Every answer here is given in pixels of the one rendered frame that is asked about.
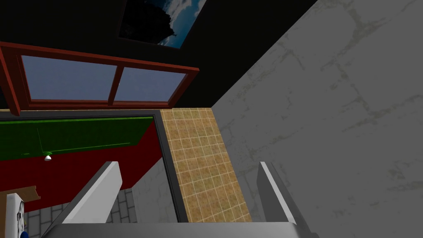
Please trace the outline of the green door leaf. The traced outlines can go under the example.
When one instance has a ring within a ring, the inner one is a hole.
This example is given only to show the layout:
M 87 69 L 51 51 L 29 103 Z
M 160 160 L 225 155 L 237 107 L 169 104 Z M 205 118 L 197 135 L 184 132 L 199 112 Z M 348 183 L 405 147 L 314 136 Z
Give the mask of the green door leaf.
M 153 117 L 0 121 L 0 161 L 137 145 Z

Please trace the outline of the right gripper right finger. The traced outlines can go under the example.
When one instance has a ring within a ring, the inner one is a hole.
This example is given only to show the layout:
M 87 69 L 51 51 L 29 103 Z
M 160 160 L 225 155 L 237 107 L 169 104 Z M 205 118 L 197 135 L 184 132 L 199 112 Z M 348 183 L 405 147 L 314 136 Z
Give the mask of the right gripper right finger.
M 290 222 L 299 228 L 308 228 L 306 220 L 272 163 L 259 163 L 257 188 L 266 222 Z

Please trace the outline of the red-framed window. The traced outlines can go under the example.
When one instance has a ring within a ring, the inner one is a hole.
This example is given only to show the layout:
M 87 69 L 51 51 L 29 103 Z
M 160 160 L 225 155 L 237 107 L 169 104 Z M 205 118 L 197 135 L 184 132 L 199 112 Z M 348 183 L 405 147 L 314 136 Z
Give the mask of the red-framed window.
M 171 109 L 199 69 L 0 42 L 0 87 L 21 111 Z

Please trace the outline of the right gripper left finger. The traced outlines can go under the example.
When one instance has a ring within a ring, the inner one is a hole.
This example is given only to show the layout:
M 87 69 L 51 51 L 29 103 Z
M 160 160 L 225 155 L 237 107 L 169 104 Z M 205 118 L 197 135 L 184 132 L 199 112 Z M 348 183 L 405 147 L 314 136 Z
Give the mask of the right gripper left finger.
M 117 161 L 107 161 L 53 224 L 105 223 L 122 185 Z

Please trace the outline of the dark sky picture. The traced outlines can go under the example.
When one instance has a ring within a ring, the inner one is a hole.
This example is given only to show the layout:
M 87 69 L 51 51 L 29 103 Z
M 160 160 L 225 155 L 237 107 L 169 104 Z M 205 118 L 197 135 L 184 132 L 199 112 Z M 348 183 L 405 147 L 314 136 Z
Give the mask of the dark sky picture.
M 207 0 L 126 0 L 118 37 L 181 48 Z

